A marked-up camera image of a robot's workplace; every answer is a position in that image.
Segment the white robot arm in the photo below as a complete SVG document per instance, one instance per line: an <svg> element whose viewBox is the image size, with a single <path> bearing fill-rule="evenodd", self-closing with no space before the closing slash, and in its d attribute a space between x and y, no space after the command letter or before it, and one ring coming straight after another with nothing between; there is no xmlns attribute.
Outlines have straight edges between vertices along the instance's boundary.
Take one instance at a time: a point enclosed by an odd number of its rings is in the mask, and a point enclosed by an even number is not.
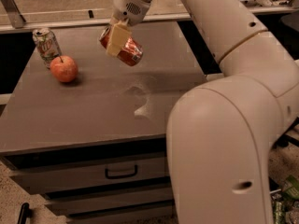
<svg viewBox="0 0 299 224"><path fill-rule="evenodd" d="M166 131L179 224L273 224L269 151L299 114L299 67L239 0L181 0L223 73Z"/></svg>

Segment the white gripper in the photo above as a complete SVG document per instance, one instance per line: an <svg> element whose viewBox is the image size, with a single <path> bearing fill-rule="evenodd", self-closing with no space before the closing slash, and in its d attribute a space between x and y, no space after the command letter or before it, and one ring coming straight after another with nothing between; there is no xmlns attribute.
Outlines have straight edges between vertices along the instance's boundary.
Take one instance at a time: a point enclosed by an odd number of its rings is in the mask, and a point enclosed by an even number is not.
<svg viewBox="0 0 299 224"><path fill-rule="evenodd" d="M118 56L132 34L129 26L142 22L149 9L150 3L143 0L113 0L113 25L107 42L108 55Z"/></svg>

